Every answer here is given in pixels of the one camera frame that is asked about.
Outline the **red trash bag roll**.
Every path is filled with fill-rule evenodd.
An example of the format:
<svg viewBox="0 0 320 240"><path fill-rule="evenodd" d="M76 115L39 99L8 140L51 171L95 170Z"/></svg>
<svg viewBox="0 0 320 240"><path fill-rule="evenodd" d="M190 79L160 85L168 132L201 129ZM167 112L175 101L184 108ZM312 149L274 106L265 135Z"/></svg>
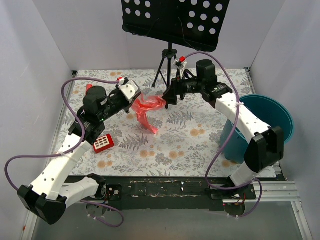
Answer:
<svg viewBox="0 0 320 240"><path fill-rule="evenodd" d="M85 89L85 93L87 94L88 90L89 90L90 88L92 88L92 87L93 87L92 84L87 84L87 85L86 85L86 89Z"/></svg>

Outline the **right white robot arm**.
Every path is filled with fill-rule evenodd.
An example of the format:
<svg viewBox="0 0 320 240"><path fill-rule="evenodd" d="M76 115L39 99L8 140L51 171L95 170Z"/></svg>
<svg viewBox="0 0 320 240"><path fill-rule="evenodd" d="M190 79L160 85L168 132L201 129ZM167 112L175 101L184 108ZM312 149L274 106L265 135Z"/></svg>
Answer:
<svg viewBox="0 0 320 240"><path fill-rule="evenodd" d="M216 67L209 59L196 63L196 75L184 76L186 59L181 57L173 62L177 75L163 94L168 105L177 105L186 94L201 94L203 100L222 113L233 123L232 131L239 130L248 147L244 162L229 177L228 183L220 187L227 195L237 199L245 192L244 186L265 168L284 157L284 131L281 127L271 127L255 116L242 102L239 95L225 83L219 82Z"/></svg>

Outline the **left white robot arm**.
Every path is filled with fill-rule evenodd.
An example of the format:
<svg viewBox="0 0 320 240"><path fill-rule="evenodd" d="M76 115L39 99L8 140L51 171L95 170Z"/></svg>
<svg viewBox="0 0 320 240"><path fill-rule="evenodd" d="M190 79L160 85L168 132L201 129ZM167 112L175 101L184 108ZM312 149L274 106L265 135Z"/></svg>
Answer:
<svg viewBox="0 0 320 240"><path fill-rule="evenodd" d="M79 120L70 127L58 156L29 186L22 185L18 189L17 195L23 205L53 225L68 207L82 199L103 199L107 183L99 175L91 173L69 186L64 186L64 182L105 130L104 122L120 111L128 112L140 94L140 87L134 81L117 84L110 94L102 86L89 88L79 110Z"/></svg>

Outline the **red plastic trash bag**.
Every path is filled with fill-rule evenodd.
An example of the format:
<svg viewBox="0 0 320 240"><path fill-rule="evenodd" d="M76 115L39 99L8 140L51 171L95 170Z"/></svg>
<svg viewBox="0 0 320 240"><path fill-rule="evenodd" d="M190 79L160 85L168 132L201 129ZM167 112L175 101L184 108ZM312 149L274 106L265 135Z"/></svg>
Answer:
<svg viewBox="0 0 320 240"><path fill-rule="evenodd" d="M158 129L149 123L147 112L158 111L166 105L166 101L161 96L149 96L147 99L141 94L132 104L131 108L136 114L137 121L149 130L152 134L156 134Z"/></svg>

